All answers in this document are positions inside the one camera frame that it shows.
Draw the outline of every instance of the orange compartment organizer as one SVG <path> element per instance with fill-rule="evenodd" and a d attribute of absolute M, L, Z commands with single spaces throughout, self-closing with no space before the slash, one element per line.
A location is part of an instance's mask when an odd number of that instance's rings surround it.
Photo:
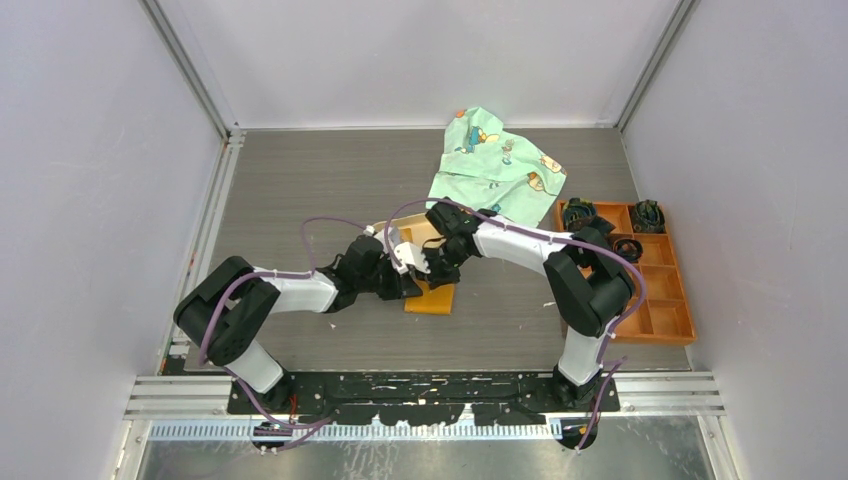
<path fill-rule="evenodd" d="M 554 223 L 560 232 L 565 231 L 562 209 L 566 203 L 559 200 L 554 205 Z M 633 204 L 595 202 L 595 208 L 598 215 L 615 226 L 610 241 L 632 238 L 638 240 L 644 250 L 633 266 L 645 278 L 647 300 L 616 328 L 613 341 L 656 345 L 689 345 L 694 342 L 697 336 L 683 289 L 680 264 L 668 233 L 668 223 L 665 225 L 666 233 L 634 233 L 630 223 Z M 583 271 L 584 275 L 590 273 L 589 270 Z M 636 298 L 638 292 L 630 301 L 631 305 Z"/>

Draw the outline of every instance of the aluminum frame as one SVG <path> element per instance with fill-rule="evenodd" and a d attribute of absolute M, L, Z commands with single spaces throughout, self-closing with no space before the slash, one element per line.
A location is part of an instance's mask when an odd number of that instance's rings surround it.
<path fill-rule="evenodd" d="M 710 372 L 620 372 L 616 388 L 621 411 L 608 417 L 697 417 L 709 461 L 718 479 L 738 479 L 733 455 L 722 428 L 724 405 Z M 124 415 L 124 448 L 113 478 L 136 478 L 149 441 L 252 440 L 260 415 L 226 413 L 232 378 L 228 375 L 140 376 Z M 470 404 L 455 424 L 410 427 L 328 425 L 310 441 L 429 441 L 429 440 L 539 440 L 561 434 L 558 420 L 586 418 L 583 412 L 545 415 L 547 425 L 477 427 Z M 297 438 L 304 432 L 294 433 Z M 280 437 L 280 441 L 291 437 Z"/>
<path fill-rule="evenodd" d="M 200 74 L 197 72 L 182 41 L 177 36 L 177 32 L 165 14 L 165 10 L 159 4 L 159 0 L 138 0 L 138 2 L 150 17 L 153 27 L 168 49 L 168 53 L 171 54 L 171 58 L 174 59 L 174 63 L 177 64 L 177 68 L 183 74 L 197 102 L 203 108 L 203 111 L 206 112 L 206 116 L 209 118 L 212 126 L 221 138 L 227 138 L 231 133 L 230 128 L 227 127 L 224 118 L 221 116 L 220 109 L 215 104 L 215 101 L 212 100 L 212 96 L 209 94 L 206 85 L 203 84 L 203 79 L 200 78 Z"/>
<path fill-rule="evenodd" d="M 668 58 L 669 53 L 671 53 L 674 43 L 677 41 L 680 32 L 683 30 L 683 27 L 686 26 L 686 22 L 689 21 L 689 17 L 692 15 L 692 12 L 695 11 L 695 7 L 698 6 L 698 3 L 700 3 L 700 0 L 679 0 L 677 2 L 677 6 L 674 8 L 671 18 L 668 20 L 662 35 L 660 35 L 657 46 L 654 47 L 654 51 L 651 53 L 648 63 L 645 64 L 645 68 L 642 69 L 642 73 L 639 75 L 639 80 L 636 81 L 636 85 L 633 86 L 633 91 L 630 93 L 630 97 L 628 97 L 627 102 L 624 104 L 621 116 L 615 123 L 615 128 L 619 132 L 624 133 L 624 130 L 627 128 L 627 124 L 630 123 L 630 120 L 636 113 L 636 109 L 638 109 L 639 104 L 642 103 L 642 99 L 645 97 L 648 87 L 650 87 L 651 83 L 654 81 L 656 73 L 659 71 L 665 59 Z"/>

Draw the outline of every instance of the gray work surface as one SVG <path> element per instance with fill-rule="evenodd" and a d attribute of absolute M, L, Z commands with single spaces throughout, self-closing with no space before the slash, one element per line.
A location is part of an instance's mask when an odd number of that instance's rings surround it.
<path fill-rule="evenodd" d="M 715 478 L 695 417 L 604 418 L 579 457 L 553 438 L 312 442 L 276 456 L 247 442 L 152 441 L 143 462 L 145 480 Z"/>
<path fill-rule="evenodd" d="M 612 129 L 513 130 L 560 162 L 561 198 L 636 201 L 619 133 Z M 231 255 L 253 265 L 305 271 L 299 227 L 331 215 L 374 223 L 427 196 L 438 170 L 441 130 L 249 132 L 236 166 L 211 268 Z M 421 213 L 410 207 L 403 215 Z M 539 225 L 553 229 L 550 214 Z M 319 266 L 359 234 L 314 222 L 308 238 Z M 545 277 L 500 260 L 462 267 L 450 316 L 407 314 L 403 301 L 360 295 L 335 314 L 272 315 L 259 342 L 290 370 L 548 370 L 564 329 Z M 196 365 L 192 348 L 187 365 Z M 627 369 L 688 369 L 681 347 L 615 344 L 606 359 Z"/>

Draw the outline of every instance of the purple cable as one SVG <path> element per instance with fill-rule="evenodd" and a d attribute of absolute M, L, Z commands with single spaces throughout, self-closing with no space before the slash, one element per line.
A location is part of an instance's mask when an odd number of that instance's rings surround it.
<path fill-rule="evenodd" d="M 304 220 L 303 223 L 300 224 L 300 240 L 303 242 L 303 246 L 304 246 L 304 248 L 306 248 L 306 254 L 309 256 L 309 268 L 310 268 L 309 271 L 310 272 L 314 272 L 315 268 L 318 265 L 315 262 L 315 253 L 312 251 L 312 246 L 309 244 L 308 241 L 306 241 L 306 224 L 312 223 L 316 220 L 329 220 L 329 221 L 332 221 L 332 222 L 346 223 L 348 225 L 352 225 L 354 227 L 357 227 L 362 231 L 365 231 L 365 225 L 362 225 L 360 223 L 354 222 L 352 220 L 347 220 L 347 219 L 344 219 L 344 218 L 338 218 L 338 217 L 309 217 L 306 220 Z"/>
<path fill-rule="evenodd" d="M 248 280 L 252 280 L 254 278 L 261 278 L 261 277 L 277 277 L 277 278 L 292 278 L 292 279 L 305 279 L 305 278 L 311 278 L 312 277 L 312 273 L 315 272 L 316 263 L 315 263 L 315 255 L 312 252 L 312 247 L 309 245 L 309 242 L 306 241 L 306 224 L 308 224 L 310 222 L 314 222 L 316 220 L 330 220 L 330 221 L 334 221 L 334 222 L 342 222 L 342 223 L 346 223 L 348 225 L 352 225 L 354 227 L 357 227 L 360 230 L 363 230 L 363 231 L 365 230 L 364 225 L 361 225 L 361 224 L 354 222 L 352 220 L 346 220 L 344 218 L 310 217 L 310 218 L 307 218 L 306 220 L 304 220 L 300 224 L 300 239 L 303 241 L 303 246 L 304 246 L 304 248 L 306 248 L 306 253 L 309 255 L 310 271 L 304 272 L 304 273 L 254 272 L 254 273 L 248 273 L 247 275 L 239 277 L 238 279 L 236 279 L 236 281 L 231 283 L 230 286 L 227 287 L 226 290 L 224 290 L 224 294 L 221 295 L 221 299 L 218 300 L 218 304 L 215 306 L 215 310 L 212 312 L 212 318 L 209 320 L 209 325 L 206 327 L 206 332 L 204 332 L 204 334 L 203 334 L 203 341 L 200 342 L 200 365 L 201 366 L 204 363 L 206 363 L 206 360 L 207 360 L 206 352 L 209 350 L 209 341 L 212 339 L 212 332 L 215 331 L 215 326 L 218 324 L 218 319 L 221 317 L 221 314 L 224 311 L 224 306 L 226 305 L 227 300 L 230 299 L 230 297 L 233 295 L 233 292 L 235 292 L 236 289 L 239 286 L 241 286 L 244 282 L 246 282 Z"/>
<path fill-rule="evenodd" d="M 598 397 L 595 399 L 595 406 L 592 408 L 592 416 L 589 417 L 589 425 L 586 426 L 586 432 L 583 434 L 582 437 L 580 437 L 580 441 L 577 443 L 577 448 L 575 448 L 575 451 L 578 455 L 580 455 L 580 449 L 583 448 L 583 445 L 589 438 L 589 433 L 592 431 L 592 428 L 595 427 L 595 423 L 598 421 L 598 415 L 601 409 L 601 399 L 604 397 L 604 393 L 607 391 L 607 385 L 609 385 L 610 380 L 612 380 L 612 375 L 617 372 L 618 369 L 622 365 L 624 365 L 624 362 L 626 361 L 627 355 L 611 363 L 612 368 L 610 368 L 609 373 L 607 373 L 607 378 L 605 378 L 604 383 L 601 384 L 601 390 L 598 392 Z"/>
<path fill-rule="evenodd" d="M 449 200 L 449 199 L 446 199 L 446 198 L 428 197 L 428 198 L 423 198 L 421 200 L 415 200 L 415 201 L 401 205 L 400 208 L 398 208 L 397 210 L 394 211 L 394 213 L 392 213 L 392 216 L 389 217 L 389 219 L 386 221 L 386 226 L 383 227 L 383 239 L 385 240 L 386 248 L 388 248 L 388 250 L 389 250 L 389 255 L 391 255 L 392 261 L 395 264 L 400 264 L 400 260 L 398 260 L 397 255 L 395 255 L 394 246 L 391 245 L 391 243 L 389 242 L 389 226 L 392 224 L 392 220 L 394 220 L 395 217 L 404 208 L 407 208 L 407 207 L 410 207 L 412 205 L 416 205 L 416 204 L 419 204 L 419 203 L 426 203 L 426 202 L 447 203 L 448 205 L 453 205 L 454 207 L 461 208 L 463 210 L 467 210 L 469 213 L 471 213 L 475 217 L 479 218 L 480 220 L 483 220 L 484 222 L 491 223 L 492 225 L 495 225 L 496 227 L 503 228 L 505 230 L 512 230 L 513 232 L 521 233 L 523 235 L 527 235 L 528 237 L 535 238 L 537 240 L 552 241 L 553 243 L 558 243 L 560 245 L 571 245 L 571 246 L 574 246 L 574 247 L 583 248 L 585 250 L 590 250 L 590 251 L 593 251 L 595 253 L 599 253 L 601 255 L 609 257 L 612 260 L 620 263 L 624 267 L 624 269 L 627 270 L 633 276 L 633 278 L 635 278 L 636 281 L 639 283 L 639 298 L 638 298 L 638 300 L 636 300 L 636 303 L 634 303 L 630 308 L 628 308 L 621 315 L 619 315 L 619 317 L 617 319 L 613 320 L 612 322 L 609 323 L 609 325 L 607 325 L 607 332 L 608 333 L 614 332 L 615 328 L 618 327 L 618 325 L 621 324 L 621 322 L 623 322 L 624 319 L 626 319 L 628 316 L 633 314 L 633 312 L 638 310 L 639 307 L 641 307 L 642 304 L 645 302 L 645 297 L 646 297 L 647 291 L 648 291 L 648 286 L 645 284 L 645 278 L 642 276 L 641 273 L 639 273 L 638 270 L 636 270 L 636 267 L 631 265 L 630 262 L 628 262 L 624 258 L 617 255 L 615 252 L 613 252 L 611 250 L 607 250 L 606 248 L 603 248 L 603 247 L 599 247 L 597 245 L 593 245 L 591 243 L 581 242 L 579 240 L 572 240 L 570 238 L 552 238 L 552 237 L 545 235 L 545 234 L 542 234 L 542 233 L 532 232 L 530 230 L 526 230 L 526 229 L 521 228 L 517 225 L 507 225 L 503 222 L 500 222 L 500 221 L 495 220 L 493 218 L 487 217 L 487 216 L 483 215 L 482 213 L 479 213 L 478 211 L 474 210 L 471 207 L 467 207 L 465 205 L 462 205 L 461 203 L 457 203 L 457 202 L 454 202 L 453 200 Z M 603 340 L 601 340 L 601 348 L 600 348 L 600 350 L 598 350 L 598 357 L 596 359 L 598 363 L 601 363 L 601 361 L 603 361 L 604 352 L 606 351 L 607 345 L 609 344 L 609 338 L 610 338 L 610 335 L 604 334 L 604 338 L 603 338 Z"/>

